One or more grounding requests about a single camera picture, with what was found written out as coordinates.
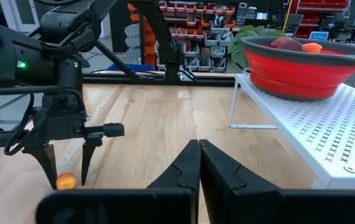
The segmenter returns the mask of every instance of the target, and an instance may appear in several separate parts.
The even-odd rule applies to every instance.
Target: green plant
[[[228,45],[228,53],[231,53],[231,60],[239,64],[242,68],[247,68],[249,63],[244,51],[244,43],[241,41],[244,37],[281,37],[284,35],[282,30],[268,29],[264,26],[254,27],[252,25],[240,28],[234,39]]]

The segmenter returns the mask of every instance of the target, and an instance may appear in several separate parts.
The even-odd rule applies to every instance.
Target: red bowl
[[[332,96],[355,73],[355,45],[296,39],[323,46],[320,54],[268,47],[276,37],[242,39],[251,81],[265,92],[290,100],[320,100]]]

